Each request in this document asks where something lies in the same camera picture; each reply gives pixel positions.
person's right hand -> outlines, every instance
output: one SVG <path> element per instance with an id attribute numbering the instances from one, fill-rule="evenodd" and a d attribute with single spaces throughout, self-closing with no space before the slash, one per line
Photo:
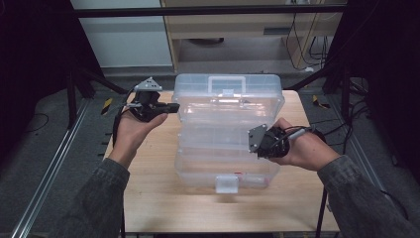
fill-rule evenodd
<path id="1" fill-rule="evenodd" d="M 280 127 L 283 130 L 291 126 L 284 118 L 278 119 L 273 125 L 273 127 Z M 318 136 L 310 132 L 289 142 L 290 150 L 287 155 L 282 158 L 270 158 L 272 162 L 317 172 L 340 157 L 337 152 L 325 144 Z"/>

black handheld controller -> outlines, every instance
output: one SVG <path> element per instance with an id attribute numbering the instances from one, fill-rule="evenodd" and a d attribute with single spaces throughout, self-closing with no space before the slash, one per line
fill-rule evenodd
<path id="1" fill-rule="evenodd" d="M 260 125 L 249 131 L 250 153 L 257 153 L 258 158 L 281 158 L 290 150 L 289 140 L 297 138 L 305 132 L 312 132 L 325 142 L 324 135 L 312 127 L 293 127 L 287 131 L 279 127 L 266 129 L 266 125 Z"/>
<path id="2" fill-rule="evenodd" d="M 140 121 L 150 122 L 162 113 L 178 112 L 179 104 L 158 102 L 160 97 L 158 91 L 161 91 L 161 86 L 151 78 L 136 85 L 134 91 L 136 95 L 127 106 Z"/>

hand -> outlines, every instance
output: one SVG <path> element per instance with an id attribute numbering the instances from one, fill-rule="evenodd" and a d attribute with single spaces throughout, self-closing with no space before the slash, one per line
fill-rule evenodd
<path id="1" fill-rule="evenodd" d="M 280 127 L 283 130 L 291 126 L 284 118 L 278 119 L 273 125 L 273 127 Z M 309 132 L 289 142 L 290 150 L 288 154 L 282 158 L 271 158 L 272 162 L 317 172 L 340 157 L 318 136 Z"/>
<path id="2" fill-rule="evenodd" d="M 118 126 L 117 141 L 108 158 L 127 169 L 146 136 L 166 118 L 167 114 L 163 113 L 146 123 L 139 121 L 130 111 L 124 112 Z"/>

white cabinet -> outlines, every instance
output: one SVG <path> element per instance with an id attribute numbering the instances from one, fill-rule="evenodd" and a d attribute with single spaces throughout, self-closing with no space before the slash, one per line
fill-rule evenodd
<path id="1" fill-rule="evenodd" d="M 160 7 L 159 0 L 71 0 L 74 9 Z M 170 67 L 162 17 L 80 18 L 90 45 L 106 73 L 117 69 Z"/>

container handle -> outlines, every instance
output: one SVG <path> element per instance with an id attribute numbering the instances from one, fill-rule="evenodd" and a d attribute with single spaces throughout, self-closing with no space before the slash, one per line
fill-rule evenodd
<path id="1" fill-rule="evenodd" d="M 213 92 L 214 81 L 240 81 L 241 82 L 241 93 L 246 92 L 246 78 L 244 76 L 209 76 L 208 92 Z M 233 94 L 231 88 L 224 88 L 223 94 Z"/>

